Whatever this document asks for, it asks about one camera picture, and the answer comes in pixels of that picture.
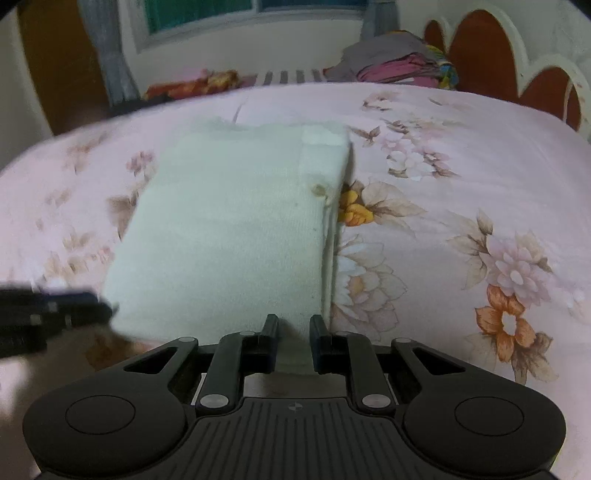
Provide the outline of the white knit sweater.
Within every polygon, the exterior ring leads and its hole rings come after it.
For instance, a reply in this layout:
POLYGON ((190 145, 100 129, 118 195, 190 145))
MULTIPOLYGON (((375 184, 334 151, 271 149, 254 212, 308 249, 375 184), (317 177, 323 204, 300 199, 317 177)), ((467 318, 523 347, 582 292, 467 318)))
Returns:
POLYGON ((176 134, 108 269, 113 331, 214 344, 273 314, 276 369, 311 372, 308 322, 331 306, 349 147, 346 128, 332 122, 211 119, 176 134))

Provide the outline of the stack of folded clothes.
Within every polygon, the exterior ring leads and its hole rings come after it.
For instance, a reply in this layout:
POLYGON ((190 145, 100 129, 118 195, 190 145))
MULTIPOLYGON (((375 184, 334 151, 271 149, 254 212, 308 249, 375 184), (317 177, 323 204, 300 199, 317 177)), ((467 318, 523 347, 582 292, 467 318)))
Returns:
POLYGON ((414 85, 455 90, 459 75, 443 51, 408 31, 394 31, 342 50, 335 66, 325 68, 329 82, 414 85))

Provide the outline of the pink floral bed sheet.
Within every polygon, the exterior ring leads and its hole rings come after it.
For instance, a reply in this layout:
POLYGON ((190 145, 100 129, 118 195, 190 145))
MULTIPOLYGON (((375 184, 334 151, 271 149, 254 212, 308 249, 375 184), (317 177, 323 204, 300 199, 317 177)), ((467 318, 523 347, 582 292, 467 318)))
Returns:
POLYGON ((534 388, 590 475, 590 147, 548 114, 418 87, 263 87, 40 143, 1 175, 1 279, 99 289, 162 147, 202 117, 349 130, 332 327, 411 337, 534 388))

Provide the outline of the brown wooden door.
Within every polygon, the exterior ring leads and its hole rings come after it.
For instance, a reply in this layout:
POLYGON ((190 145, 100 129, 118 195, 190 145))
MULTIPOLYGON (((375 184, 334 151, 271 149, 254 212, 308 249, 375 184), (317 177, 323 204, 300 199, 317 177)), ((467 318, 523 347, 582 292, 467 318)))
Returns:
POLYGON ((95 50, 75 1, 23 1, 18 22, 29 72, 53 134, 108 117, 95 50))

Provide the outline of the striped pillow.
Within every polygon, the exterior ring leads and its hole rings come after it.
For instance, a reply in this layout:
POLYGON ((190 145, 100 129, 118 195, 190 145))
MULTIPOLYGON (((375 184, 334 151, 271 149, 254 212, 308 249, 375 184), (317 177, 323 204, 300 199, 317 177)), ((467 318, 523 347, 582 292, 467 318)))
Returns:
POLYGON ((240 88, 256 88, 271 85, 298 85, 304 83, 325 83, 324 73, 318 69, 260 71, 240 79, 240 88))

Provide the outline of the left grey curtain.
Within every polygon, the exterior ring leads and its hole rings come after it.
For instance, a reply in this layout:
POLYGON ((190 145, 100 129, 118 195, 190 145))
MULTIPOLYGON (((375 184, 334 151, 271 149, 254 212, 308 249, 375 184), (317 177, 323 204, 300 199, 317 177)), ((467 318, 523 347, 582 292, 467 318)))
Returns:
POLYGON ((122 50, 118 2, 78 0, 77 6, 96 53, 109 104, 137 100, 139 92, 122 50))

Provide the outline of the grey curtain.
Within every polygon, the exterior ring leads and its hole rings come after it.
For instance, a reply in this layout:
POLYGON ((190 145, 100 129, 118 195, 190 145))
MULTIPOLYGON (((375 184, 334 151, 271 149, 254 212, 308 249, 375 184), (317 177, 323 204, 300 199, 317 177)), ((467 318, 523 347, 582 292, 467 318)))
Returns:
POLYGON ((360 40, 381 36, 398 30, 399 10, 396 0, 369 0, 363 12, 360 40))
POLYGON ((118 2, 78 0, 77 6, 96 53, 109 104, 137 100, 139 92, 122 50, 118 2))

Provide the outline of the right grey curtain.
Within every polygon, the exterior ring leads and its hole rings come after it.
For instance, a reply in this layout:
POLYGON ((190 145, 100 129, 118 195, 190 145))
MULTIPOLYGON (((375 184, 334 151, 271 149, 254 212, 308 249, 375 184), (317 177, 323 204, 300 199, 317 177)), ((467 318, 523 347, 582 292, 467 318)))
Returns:
POLYGON ((381 36, 398 30, 399 10, 396 0, 369 0, 363 12, 360 40, 381 36))

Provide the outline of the red white scalloped headboard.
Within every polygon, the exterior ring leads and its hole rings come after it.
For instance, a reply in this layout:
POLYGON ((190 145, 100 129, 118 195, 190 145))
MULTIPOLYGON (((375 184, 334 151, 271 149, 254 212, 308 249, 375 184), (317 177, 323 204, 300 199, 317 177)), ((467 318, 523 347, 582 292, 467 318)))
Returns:
POLYGON ((590 78, 560 53, 532 60, 509 14, 489 1, 472 1, 451 21, 426 21, 427 43, 451 60, 458 89, 546 112, 590 139, 590 78))

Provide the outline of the window with white frame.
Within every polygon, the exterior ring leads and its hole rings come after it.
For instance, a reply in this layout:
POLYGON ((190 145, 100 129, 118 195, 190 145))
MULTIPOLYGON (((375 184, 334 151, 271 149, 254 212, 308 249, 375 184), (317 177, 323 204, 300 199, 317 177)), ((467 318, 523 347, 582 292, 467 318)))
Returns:
POLYGON ((276 21, 360 19, 366 1, 129 1, 139 50, 176 38, 276 21))

